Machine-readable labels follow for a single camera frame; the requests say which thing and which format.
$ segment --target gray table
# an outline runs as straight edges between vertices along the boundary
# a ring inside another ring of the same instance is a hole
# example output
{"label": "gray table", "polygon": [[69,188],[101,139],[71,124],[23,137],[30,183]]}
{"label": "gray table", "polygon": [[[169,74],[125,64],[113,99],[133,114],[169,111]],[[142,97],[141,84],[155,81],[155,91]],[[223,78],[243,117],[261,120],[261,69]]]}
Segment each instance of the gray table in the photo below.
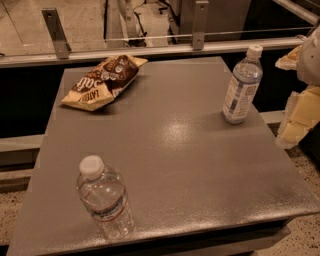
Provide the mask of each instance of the gray table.
{"label": "gray table", "polygon": [[[108,255],[206,248],[197,255],[207,255],[249,240],[245,248],[254,250],[254,241],[268,236],[259,230],[284,236],[287,220],[320,212],[254,107],[241,125],[223,120],[230,71],[221,58],[151,62],[100,111],[61,106],[90,69],[64,73],[9,256],[101,248]],[[136,225],[123,239],[105,240],[76,192],[79,161],[92,153],[116,167],[127,185]],[[223,238],[239,234],[238,241]]]}

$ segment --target snack bag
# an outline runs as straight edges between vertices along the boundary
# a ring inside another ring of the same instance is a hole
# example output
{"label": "snack bag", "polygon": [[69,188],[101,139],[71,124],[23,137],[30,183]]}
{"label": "snack bag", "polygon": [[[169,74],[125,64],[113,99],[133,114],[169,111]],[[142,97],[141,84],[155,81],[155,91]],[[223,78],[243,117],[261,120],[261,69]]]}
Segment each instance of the snack bag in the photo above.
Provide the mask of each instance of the snack bag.
{"label": "snack bag", "polygon": [[74,108],[94,111],[112,102],[137,76],[146,59],[112,56],[93,68],[62,99]]}

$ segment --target speckled floor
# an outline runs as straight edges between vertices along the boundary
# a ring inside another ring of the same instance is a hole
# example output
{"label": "speckled floor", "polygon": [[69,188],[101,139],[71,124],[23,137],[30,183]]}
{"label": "speckled floor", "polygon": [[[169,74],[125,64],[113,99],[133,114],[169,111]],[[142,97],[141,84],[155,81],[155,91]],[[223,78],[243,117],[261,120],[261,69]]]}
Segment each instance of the speckled floor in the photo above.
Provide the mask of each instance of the speckled floor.
{"label": "speckled floor", "polygon": [[[320,170],[298,147],[287,150],[299,173],[320,198]],[[291,234],[273,247],[258,251],[259,256],[319,256],[320,214],[300,217],[288,224]]]}
{"label": "speckled floor", "polygon": [[[313,192],[320,198],[320,170],[299,147],[287,151]],[[0,246],[8,245],[25,191],[0,193]],[[288,224],[291,234],[258,256],[319,256],[320,214],[296,218]]]}

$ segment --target water bottle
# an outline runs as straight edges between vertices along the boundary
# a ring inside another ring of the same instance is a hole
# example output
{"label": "water bottle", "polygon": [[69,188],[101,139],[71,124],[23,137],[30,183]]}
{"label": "water bottle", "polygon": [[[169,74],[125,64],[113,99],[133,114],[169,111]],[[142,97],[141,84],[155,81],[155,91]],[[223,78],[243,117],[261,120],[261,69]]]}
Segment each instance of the water bottle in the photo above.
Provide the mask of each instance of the water bottle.
{"label": "water bottle", "polygon": [[107,239],[118,239],[134,228],[128,194],[119,172],[97,155],[82,159],[77,190],[80,199]]}
{"label": "water bottle", "polygon": [[247,56],[233,69],[227,95],[223,105],[225,120],[231,124],[242,123],[258,90],[263,71],[260,63],[262,46],[252,45]]}

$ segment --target water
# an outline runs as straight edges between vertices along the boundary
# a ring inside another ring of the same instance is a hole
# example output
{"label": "water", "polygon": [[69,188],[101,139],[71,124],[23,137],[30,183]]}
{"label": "water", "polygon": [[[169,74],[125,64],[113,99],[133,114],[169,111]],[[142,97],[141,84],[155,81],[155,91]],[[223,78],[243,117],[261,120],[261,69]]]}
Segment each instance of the water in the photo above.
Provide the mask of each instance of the water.
{"label": "water", "polygon": [[95,180],[80,175],[77,189],[81,201],[107,239],[121,238],[133,230],[128,194],[115,169],[106,167]]}
{"label": "water", "polygon": [[245,58],[237,63],[233,69],[233,76],[223,106],[223,115],[227,122],[239,124],[245,120],[262,75],[259,60]]}

